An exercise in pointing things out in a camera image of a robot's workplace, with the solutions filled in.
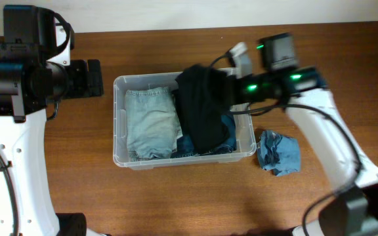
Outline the dark blue jeans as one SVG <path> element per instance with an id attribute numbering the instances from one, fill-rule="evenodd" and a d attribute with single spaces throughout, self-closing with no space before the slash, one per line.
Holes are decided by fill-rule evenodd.
<path id="1" fill-rule="evenodd" d="M 191 156 L 228 154 L 236 151 L 236 123 L 234 117 L 232 115 L 222 115 L 221 121 L 228 129 L 228 138 L 219 146 L 214 147 L 205 153 L 198 153 L 195 150 L 190 136 L 184 132 L 182 137 L 177 140 L 177 150 L 171 155 L 171 158 L 176 159 Z"/>

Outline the blue cloth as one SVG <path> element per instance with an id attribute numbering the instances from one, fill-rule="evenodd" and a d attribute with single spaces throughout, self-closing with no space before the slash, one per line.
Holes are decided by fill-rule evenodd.
<path id="1" fill-rule="evenodd" d="M 274 176 L 286 176 L 301 171 L 301 152 L 295 138 L 265 130 L 257 143 L 258 161 L 263 170 Z"/>

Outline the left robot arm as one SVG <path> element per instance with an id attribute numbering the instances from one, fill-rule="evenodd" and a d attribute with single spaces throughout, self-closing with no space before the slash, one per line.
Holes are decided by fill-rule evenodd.
<path id="1" fill-rule="evenodd" d="M 92 235 L 82 213 L 54 210 L 45 162 L 47 107 L 104 93 L 100 62 L 72 60 L 74 30 L 34 5 L 3 8 L 0 235 Z"/>

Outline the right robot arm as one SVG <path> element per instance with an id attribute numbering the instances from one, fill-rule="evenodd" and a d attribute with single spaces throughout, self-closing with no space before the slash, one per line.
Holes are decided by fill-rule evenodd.
<path id="1" fill-rule="evenodd" d="M 312 222 L 287 230 L 288 235 L 378 235 L 378 167 L 362 151 L 335 105 L 318 70 L 302 68 L 288 33 L 259 40 L 264 73 L 255 75 L 245 43 L 227 53 L 236 70 L 232 105 L 275 100 L 275 106 L 300 128 L 332 186 L 319 200 Z"/>

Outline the light washed jeans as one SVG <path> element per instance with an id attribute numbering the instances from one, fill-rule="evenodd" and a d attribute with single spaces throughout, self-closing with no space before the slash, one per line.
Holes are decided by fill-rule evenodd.
<path id="1" fill-rule="evenodd" d="M 125 110 L 130 160 L 168 159 L 177 151 L 182 130 L 169 87 L 128 90 Z"/>

